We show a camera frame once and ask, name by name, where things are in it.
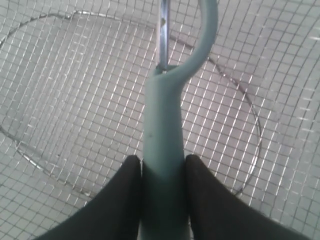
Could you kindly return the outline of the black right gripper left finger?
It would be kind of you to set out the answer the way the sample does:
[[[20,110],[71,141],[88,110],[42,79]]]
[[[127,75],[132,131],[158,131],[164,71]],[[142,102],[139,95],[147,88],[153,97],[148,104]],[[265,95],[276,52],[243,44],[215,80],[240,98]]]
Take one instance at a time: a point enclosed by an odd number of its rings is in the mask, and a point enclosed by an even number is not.
[[[129,155],[84,207],[38,236],[39,240],[136,240],[142,203],[141,163]]]

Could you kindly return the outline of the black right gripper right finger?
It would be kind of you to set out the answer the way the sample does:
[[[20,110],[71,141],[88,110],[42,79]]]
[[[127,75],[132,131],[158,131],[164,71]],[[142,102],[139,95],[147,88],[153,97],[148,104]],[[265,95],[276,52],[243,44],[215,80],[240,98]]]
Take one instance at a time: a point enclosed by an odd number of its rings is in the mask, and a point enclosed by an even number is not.
[[[306,240],[232,194],[195,154],[185,159],[191,229],[196,240]]]

